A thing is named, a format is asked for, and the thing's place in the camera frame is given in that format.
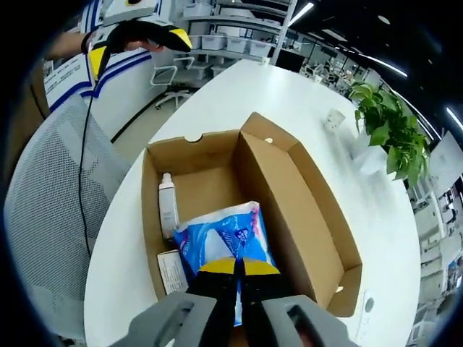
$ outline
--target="human hand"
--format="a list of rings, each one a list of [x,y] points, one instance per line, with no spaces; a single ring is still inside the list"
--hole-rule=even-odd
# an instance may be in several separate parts
[[[150,52],[162,52],[164,50],[163,46],[152,45],[147,40],[132,41],[125,45],[126,51],[134,51],[137,48],[144,48]]]

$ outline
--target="person's arm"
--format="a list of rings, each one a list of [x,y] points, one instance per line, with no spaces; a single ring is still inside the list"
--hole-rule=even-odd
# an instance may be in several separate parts
[[[69,58],[76,54],[82,53],[82,41],[87,34],[80,33],[62,33],[51,46],[50,51],[46,54],[47,60],[56,60]],[[132,41],[125,46],[126,51],[133,51],[137,48],[144,48],[152,52],[160,52],[162,46],[153,46],[147,41]]]
[[[81,53],[82,40],[85,34],[80,33],[62,33],[51,46],[50,51],[46,54],[46,59],[56,60],[69,58]]]

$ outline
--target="desk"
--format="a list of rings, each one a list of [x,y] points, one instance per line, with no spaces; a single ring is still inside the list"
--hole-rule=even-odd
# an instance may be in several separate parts
[[[323,128],[331,108],[347,116],[335,134]],[[404,346],[418,303],[420,249],[403,183],[377,173],[361,176],[349,156],[357,131],[345,98],[284,69],[242,60],[197,91],[152,141],[196,137],[240,128],[257,111],[307,148],[333,190],[363,261],[360,293],[375,299],[363,346]],[[142,156],[130,169],[101,226],[85,290],[85,334],[90,347],[127,333],[131,319],[156,302],[142,231]],[[361,309],[343,319],[351,338]]]

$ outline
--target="ceiling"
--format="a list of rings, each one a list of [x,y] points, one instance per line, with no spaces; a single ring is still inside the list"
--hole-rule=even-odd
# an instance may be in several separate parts
[[[242,0],[282,8],[289,0]],[[437,129],[447,129],[463,146],[463,131],[446,107],[463,123],[463,43],[461,9],[457,2],[438,4],[415,0],[311,0],[315,6],[291,26],[301,33],[315,33],[331,44],[352,47],[407,73],[407,77],[356,53],[345,53],[363,67],[375,69],[397,92],[416,107]],[[299,0],[294,13],[308,0]],[[256,17],[269,17],[255,13]],[[390,24],[382,22],[385,17]],[[347,42],[322,31],[329,29]]]

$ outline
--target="cardboard box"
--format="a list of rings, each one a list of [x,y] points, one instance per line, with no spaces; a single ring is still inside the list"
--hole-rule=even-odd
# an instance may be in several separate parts
[[[158,298],[165,291],[157,255],[171,249],[162,238],[158,213],[158,184],[165,172],[175,183],[181,221],[258,201],[276,265],[296,293],[337,317],[353,315],[362,262],[336,198],[297,139],[253,113],[240,130],[148,146],[143,232]],[[336,293],[338,286],[344,289]]]

